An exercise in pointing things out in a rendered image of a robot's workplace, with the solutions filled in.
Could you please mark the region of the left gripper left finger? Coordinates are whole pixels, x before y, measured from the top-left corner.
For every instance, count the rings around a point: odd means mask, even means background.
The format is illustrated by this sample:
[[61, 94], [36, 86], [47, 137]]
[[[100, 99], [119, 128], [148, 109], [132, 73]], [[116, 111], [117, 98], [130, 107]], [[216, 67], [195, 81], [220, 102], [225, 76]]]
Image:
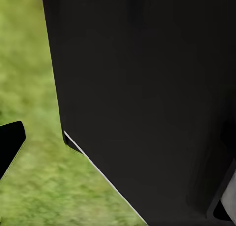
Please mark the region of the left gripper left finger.
[[0, 180], [26, 139], [21, 121], [0, 126]]

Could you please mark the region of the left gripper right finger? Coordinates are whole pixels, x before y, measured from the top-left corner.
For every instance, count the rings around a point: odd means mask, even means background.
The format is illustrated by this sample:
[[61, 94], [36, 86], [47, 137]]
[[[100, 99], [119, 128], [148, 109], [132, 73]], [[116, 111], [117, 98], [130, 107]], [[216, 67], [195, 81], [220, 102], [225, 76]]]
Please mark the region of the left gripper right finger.
[[225, 121], [220, 138], [236, 160], [236, 123]]

